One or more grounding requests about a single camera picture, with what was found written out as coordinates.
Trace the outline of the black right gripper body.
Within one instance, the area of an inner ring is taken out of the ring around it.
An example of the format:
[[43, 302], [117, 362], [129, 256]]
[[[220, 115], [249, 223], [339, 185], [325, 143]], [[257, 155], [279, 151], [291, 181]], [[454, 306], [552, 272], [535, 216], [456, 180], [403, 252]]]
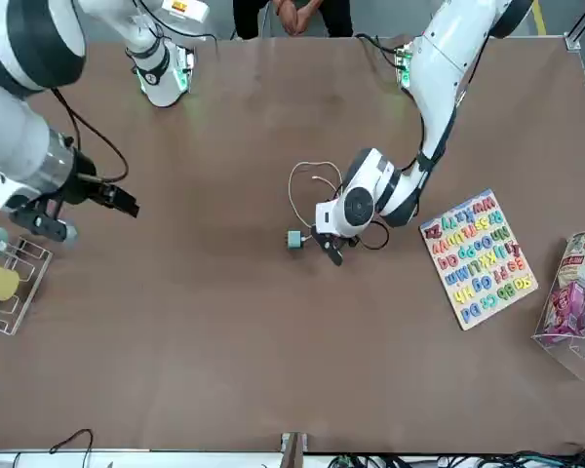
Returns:
[[106, 183], [97, 175], [94, 162], [76, 147], [69, 150], [73, 156], [72, 168], [61, 189], [62, 201], [69, 205], [93, 201], [105, 206]]

